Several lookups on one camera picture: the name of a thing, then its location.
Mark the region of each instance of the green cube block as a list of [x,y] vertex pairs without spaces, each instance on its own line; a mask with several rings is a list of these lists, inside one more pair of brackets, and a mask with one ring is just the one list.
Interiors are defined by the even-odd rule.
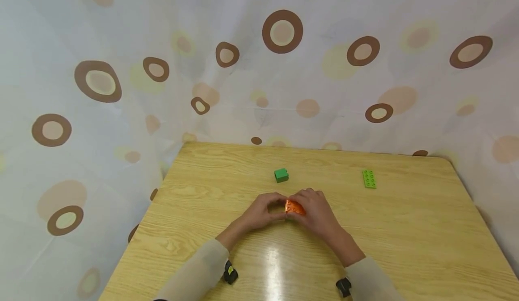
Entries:
[[289,180],[289,173],[287,169],[281,168],[274,171],[274,177],[276,178],[276,182],[285,182]]
[[377,182],[375,181],[375,175],[371,170],[363,170],[362,177],[364,178],[365,188],[377,188]]

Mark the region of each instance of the fabric backdrop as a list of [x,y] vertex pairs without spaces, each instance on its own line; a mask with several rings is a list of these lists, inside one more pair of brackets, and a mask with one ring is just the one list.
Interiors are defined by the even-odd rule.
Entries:
[[195,140],[445,157],[519,270],[519,0],[0,0],[0,18],[5,300],[96,300]]

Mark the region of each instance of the orange lego brick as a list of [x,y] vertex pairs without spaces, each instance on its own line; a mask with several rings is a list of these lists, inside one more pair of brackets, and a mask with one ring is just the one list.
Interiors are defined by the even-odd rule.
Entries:
[[305,215],[306,211],[305,209],[297,202],[294,201],[288,201],[285,204],[285,212],[295,212],[299,213],[301,215]]

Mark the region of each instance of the brown ring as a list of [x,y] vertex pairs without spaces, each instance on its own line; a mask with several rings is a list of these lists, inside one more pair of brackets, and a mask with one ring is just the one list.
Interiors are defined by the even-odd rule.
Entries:
[[[92,289],[92,291],[86,292],[85,290],[82,289],[82,286],[83,286],[83,284],[85,284],[86,279],[92,274],[96,275],[96,284],[95,284],[95,287]],[[83,277],[81,278],[81,281],[79,281],[79,284],[77,285],[77,291],[76,291],[77,296],[80,299],[88,299],[89,297],[91,297],[92,295],[95,294],[95,292],[99,288],[99,285],[100,285],[99,269],[96,267],[92,267],[88,271],[86,271],[85,275],[83,275]]]
[[[158,77],[151,73],[150,64],[157,64],[161,66],[164,69],[163,75]],[[146,71],[146,74],[150,76],[150,78],[153,79],[155,82],[165,82],[165,80],[169,77],[169,65],[163,59],[148,56],[147,58],[144,58],[144,60],[142,60],[142,66],[144,68],[144,71]]]
[[416,157],[427,157],[428,154],[429,152],[427,152],[427,150],[418,150],[413,153]]
[[[59,219],[60,216],[64,215],[65,213],[72,212],[75,213],[76,219],[74,223],[72,223],[71,226],[60,229],[56,226],[56,221]],[[50,219],[47,221],[47,230],[51,233],[53,236],[62,236],[66,235],[67,233],[70,233],[72,230],[77,228],[79,224],[83,221],[83,209],[80,208],[77,205],[69,205],[65,206],[62,209],[59,209],[58,211],[54,212],[53,215],[51,215]]]
[[[197,108],[196,108],[196,103],[197,102],[200,102],[202,103],[202,105],[204,105],[205,107],[205,110],[204,111],[199,111]],[[201,99],[200,97],[195,97],[194,99],[191,100],[191,107],[195,110],[195,112],[198,114],[198,115],[204,115],[205,113],[209,112],[209,109],[211,109],[211,106],[209,106],[208,103],[206,103],[203,99]]]
[[131,239],[133,238],[133,235],[135,235],[137,228],[139,228],[139,225],[136,225],[135,228],[131,230],[130,235],[128,236],[128,243],[131,242]]
[[[272,41],[272,39],[270,38],[270,29],[277,21],[281,20],[288,21],[294,27],[294,38],[292,39],[292,41],[290,41],[289,44],[284,46],[279,46],[275,44],[274,41]],[[293,49],[297,48],[299,43],[301,43],[301,39],[303,39],[303,23],[301,22],[301,19],[292,11],[284,9],[274,11],[272,14],[269,15],[269,17],[267,17],[265,23],[263,23],[262,35],[263,42],[265,42],[265,45],[270,51],[281,54],[288,53]]]
[[[451,59],[450,59],[451,66],[453,66],[454,68],[458,68],[458,69],[465,69],[465,68],[470,68],[472,66],[477,65],[490,52],[493,43],[494,43],[494,41],[490,37],[485,36],[485,35],[469,37],[468,39],[463,41],[460,45],[458,45],[458,47],[454,50],[453,54],[451,54]],[[471,44],[481,44],[481,46],[483,47],[483,51],[477,58],[475,58],[472,61],[467,61],[467,62],[461,61],[458,58],[458,55],[460,54],[462,49],[464,49],[465,47],[468,47]]]
[[157,195],[157,192],[158,192],[158,188],[155,188],[153,190],[153,192],[151,192],[151,195],[150,195],[150,200],[153,201],[153,199],[155,198],[155,195]]
[[[385,109],[387,112],[386,116],[379,118],[379,119],[376,119],[375,117],[371,116],[371,113],[373,113],[373,111],[376,109]],[[388,104],[385,104],[385,103],[378,103],[378,104],[368,107],[368,109],[366,110],[366,114],[365,114],[366,120],[370,121],[371,123],[382,123],[384,121],[389,120],[389,118],[392,115],[393,115],[393,107]]]
[[[371,53],[369,54],[368,58],[359,60],[355,58],[355,51],[363,44],[368,44],[371,47]],[[375,60],[379,52],[380,42],[373,36],[364,36],[356,39],[355,42],[350,45],[348,48],[348,53],[346,53],[346,58],[352,66],[361,67]]]
[[253,137],[251,140],[252,144],[260,145],[263,143],[263,140],[261,140],[260,137]]
[[[43,135],[43,126],[45,123],[54,121],[61,125],[63,128],[63,133],[61,137],[57,139],[49,139]],[[45,147],[58,147],[64,144],[72,133],[72,126],[70,122],[63,116],[59,114],[43,114],[38,117],[33,124],[32,127],[32,135],[34,140],[36,140],[39,144],[44,145]]]
[[[112,94],[102,95],[100,93],[96,93],[88,86],[86,78],[87,73],[94,70],[106,72],[113,78],[115,83],[115,91]],[[114,69],[104,61],[86,60],[80,62],[74,71],[74,79],[76,80],[76,85],[86,96],[98,102],[115,103],[120,100],[121,96],[123,95],[121,84],[119,83],[119,78],[117,78]]]
[[[222,59],[220,59],[220,51],[223,49],[228,49],[232,52],[232,60],[229,62],[223,62]],[[222,68],[227,68],[238,62],[238,59],[240,58],[240,51],[236,46],[227,43],[227,42],[219,42],[216,46],[216,62],[219,66]]]

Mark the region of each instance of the sleeve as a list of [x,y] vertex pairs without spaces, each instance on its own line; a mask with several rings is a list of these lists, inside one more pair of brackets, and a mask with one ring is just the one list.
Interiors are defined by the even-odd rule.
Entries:
[[155,300],[199,301],[222,277],[228,257],[218,240],[209,240],[173,274]]
[[354,301],[404,301],[390,278],[371,257],[345,268]]

